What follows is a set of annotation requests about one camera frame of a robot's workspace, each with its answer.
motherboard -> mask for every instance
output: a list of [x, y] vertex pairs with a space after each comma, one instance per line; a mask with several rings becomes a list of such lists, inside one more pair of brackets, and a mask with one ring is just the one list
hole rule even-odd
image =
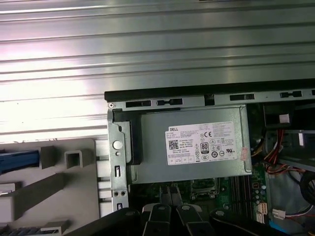
[[177, 186], [183, 203], [198, 205], [205, 214], [224, 208], [260, 223], [268, 223], [266, 179], [262, 165], [253, 166], [251, 176], [131, 185], [129, 205], [141, 210], [146, 204], [158, 203], [159, 190], [163, 186]]

power supply label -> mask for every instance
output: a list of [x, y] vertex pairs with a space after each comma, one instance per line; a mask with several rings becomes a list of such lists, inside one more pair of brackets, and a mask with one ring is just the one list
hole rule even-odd
[[233, 122], [171, 126], [165, 139], [169, 165], [237, 159]]

80 plus logo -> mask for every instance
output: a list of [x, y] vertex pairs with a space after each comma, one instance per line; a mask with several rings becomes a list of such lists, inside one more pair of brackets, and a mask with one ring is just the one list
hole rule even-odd
[[209, 144], [208, 143], [201, 143], [200, 144], [200, 149], [202, 154], [207, 154], [209, 153]]

metal bracket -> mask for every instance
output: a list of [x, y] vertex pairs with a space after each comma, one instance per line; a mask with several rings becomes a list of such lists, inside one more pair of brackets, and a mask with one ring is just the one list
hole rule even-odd
[[126, 177], [126, 140], [118, 123], [112, 120], [113, 112], [108, 110], [108, 143], [110, 180], [113, 211], [128, 207], [128, 187]]

connector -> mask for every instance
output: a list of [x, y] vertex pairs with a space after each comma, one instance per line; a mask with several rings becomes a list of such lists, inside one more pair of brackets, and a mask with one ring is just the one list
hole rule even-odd
[[272, 209], [272, 215], [280, 220], [284, 220], [285, 219], [285, 211], [283, 210], [277, 210], [277, 209]]
[[256, 214], [256, 221], [258, 221], [261, 224], [264, 224], [265, 223], [264, 215], [261, 213], [257, 213]]
[[267, 203], [260, 203], [258, 204], [258, 212], [264, 215], [268, 214], [268, 206]]

